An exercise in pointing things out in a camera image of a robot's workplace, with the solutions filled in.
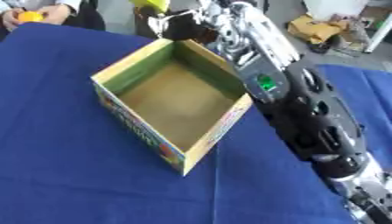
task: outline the robotic arm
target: robotic arm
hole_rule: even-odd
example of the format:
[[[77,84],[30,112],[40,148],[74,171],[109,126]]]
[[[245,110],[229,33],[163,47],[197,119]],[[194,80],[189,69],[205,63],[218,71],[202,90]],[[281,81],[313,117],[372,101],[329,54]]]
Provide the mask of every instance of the robotic arm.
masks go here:
[[[358,223],[392,224],[392,176],[368,152],[363,127],[333,86],[252,4],[199,2],[195,21],[219,33],[220,54],[289,148]]]

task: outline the yellow object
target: yellow object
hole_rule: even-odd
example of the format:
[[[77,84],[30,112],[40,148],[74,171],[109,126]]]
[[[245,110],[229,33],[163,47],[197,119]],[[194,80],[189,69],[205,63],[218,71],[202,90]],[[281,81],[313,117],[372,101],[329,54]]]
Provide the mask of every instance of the yellow object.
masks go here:
[[[288,32],[312,44],[320,44],[326,42],[331,36],[343,32],[347,25],[348,22],[345,20],[318,22],[304,15],[289,23]]]
[[[170,0],[129,0],[135,7],[152,6],[159,12],[167,12]]]
[[[42,20],[44,20],[44,17],[42,16],[42,14],[37,13],[36,11],[25,11],[20,13],[17,16],[17,20],[19,20],[19,22],[21,23],[27,23],[27,22],[40,22]]]

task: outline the white object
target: white object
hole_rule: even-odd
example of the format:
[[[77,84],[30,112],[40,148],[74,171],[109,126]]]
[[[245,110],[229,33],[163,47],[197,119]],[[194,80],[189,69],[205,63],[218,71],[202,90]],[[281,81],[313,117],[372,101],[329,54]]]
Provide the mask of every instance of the white object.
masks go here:
[[[316,20],[326,21],[333,14],[357,17],[369,0],[304,0],[308,14]]]
[[[384,21],[380,29],[371,38],[370,44],[368,48],[365,50],[365,53],[371,53],[372,51],[374,51],[375,48],[382,42],[382,40],[388,35],[388,33],[391,30],[392,30],[392,13],[389,14],[387,20]]]

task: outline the blue fabric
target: blue fabric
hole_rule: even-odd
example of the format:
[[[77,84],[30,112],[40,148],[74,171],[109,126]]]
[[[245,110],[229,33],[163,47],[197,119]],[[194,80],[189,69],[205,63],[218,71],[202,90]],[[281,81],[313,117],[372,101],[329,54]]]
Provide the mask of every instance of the blue fabric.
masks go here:
[[[255,108],[185,178],[127,131],[89,77],[149,42],[26,24],[0,44],[0,223],[353,223]],[[392,165],[391,74],[320,68]]]

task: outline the cardboard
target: cardboard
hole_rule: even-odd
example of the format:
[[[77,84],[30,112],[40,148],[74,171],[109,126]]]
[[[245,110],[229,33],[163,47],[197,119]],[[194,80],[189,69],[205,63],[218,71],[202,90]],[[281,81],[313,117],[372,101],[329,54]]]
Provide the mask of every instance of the cardboard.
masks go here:
[[[344,31],[346,28],[347,21],[318,22],[310,16],[303,15],[289,22],[288,32],[316,45],[326,42],[330,37]]]
[[[156,40],[92,79],[101,103],[182,175],[252,104],[228,64],[191,40]]]

